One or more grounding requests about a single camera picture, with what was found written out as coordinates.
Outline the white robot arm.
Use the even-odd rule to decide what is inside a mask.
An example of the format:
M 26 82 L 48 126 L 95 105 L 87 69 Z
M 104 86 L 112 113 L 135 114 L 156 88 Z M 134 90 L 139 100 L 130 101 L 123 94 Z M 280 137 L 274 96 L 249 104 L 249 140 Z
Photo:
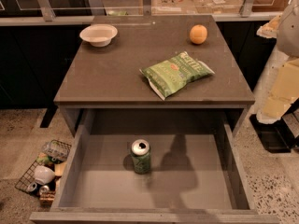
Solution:
M 254 111 L 262 124 L 280 120 L 299 98 L 299 0 L 291 0 L 277 23 L 277 43 L 254 90 Z

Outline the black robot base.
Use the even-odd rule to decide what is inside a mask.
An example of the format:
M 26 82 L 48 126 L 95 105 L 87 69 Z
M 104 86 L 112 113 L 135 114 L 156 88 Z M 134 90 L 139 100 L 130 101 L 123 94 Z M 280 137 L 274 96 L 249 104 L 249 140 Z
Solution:
M 270 153 L 287 153 L 299 148 L 299 137 L 291 131 L 283 119 L 273 124 L 262 124 L 256 115 L 251 115 L 249 120 L 263 148 Z

